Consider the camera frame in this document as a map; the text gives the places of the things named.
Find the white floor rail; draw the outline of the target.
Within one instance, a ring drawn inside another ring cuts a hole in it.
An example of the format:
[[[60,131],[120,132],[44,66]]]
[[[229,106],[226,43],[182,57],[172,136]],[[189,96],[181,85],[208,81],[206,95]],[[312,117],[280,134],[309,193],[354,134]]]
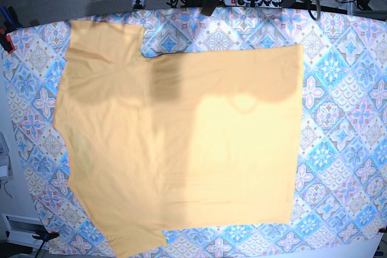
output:
[[[42,241],[33,238],[37,231],[46,230],[40,219],[4,213],[1,213],[1,219],[5,224],[7,242],[34,249],[41,246]]]

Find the patterned tile tablecloth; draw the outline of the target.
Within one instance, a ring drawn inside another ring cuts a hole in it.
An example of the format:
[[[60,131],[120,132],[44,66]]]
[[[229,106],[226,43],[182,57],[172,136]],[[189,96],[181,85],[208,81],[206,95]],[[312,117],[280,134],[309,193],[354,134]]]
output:
[[[386,23],[303,10],[197,8],[100,16],[145,28],[142,53],[304,46],[301,148],[287,224],[231,225],[166,232],[168,245],[143,257],[349,257],[373,255],[366,241],[386,239]],[[70,23],[15,31],[14,53],[1,52],[1,151],[15,175],[1,181],[1,217],[39,218],[60,236],[49,254],[112,256],[106,239],[67,187],[67,152],[53,129],[57,87]]]

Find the yellow T-shirt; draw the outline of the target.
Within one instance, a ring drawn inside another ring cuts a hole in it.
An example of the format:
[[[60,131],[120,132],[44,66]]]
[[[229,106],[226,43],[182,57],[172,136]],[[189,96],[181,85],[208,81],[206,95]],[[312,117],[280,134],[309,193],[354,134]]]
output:
[[[54,110],[68,185],[114,254],[166,230],[289,222],[303,46],[145,58],[143,36],[72,21]]]

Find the white power strip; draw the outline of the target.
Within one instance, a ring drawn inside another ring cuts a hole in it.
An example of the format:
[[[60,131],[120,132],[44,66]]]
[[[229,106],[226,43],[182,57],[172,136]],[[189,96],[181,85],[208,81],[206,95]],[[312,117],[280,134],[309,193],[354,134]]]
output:
[[[223,0],[226,7],[281,8],[280,0]]]

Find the red black clamp left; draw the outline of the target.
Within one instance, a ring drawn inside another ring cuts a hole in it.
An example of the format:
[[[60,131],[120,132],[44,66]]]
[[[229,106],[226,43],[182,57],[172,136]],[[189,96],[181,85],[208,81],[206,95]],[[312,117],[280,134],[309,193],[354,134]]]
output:
[[[11,54],[15,50],[15,46],[10,36],[5,32],[3,28],[0,28],[0,43],[1,47],[8,53]]]

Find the orange black clamp bottom left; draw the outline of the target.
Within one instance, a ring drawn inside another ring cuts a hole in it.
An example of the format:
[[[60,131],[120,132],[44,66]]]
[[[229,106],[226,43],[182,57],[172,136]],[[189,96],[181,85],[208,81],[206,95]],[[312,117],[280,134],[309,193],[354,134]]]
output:
[[[53,239],[56,239],[57,237],[59,237],[59,233],[57,233],[57,232],[49,233],[47,231],[35,231],[34,235],[32,235],[32,237],[36,240],[48,242],[50,240],[53,240]]]

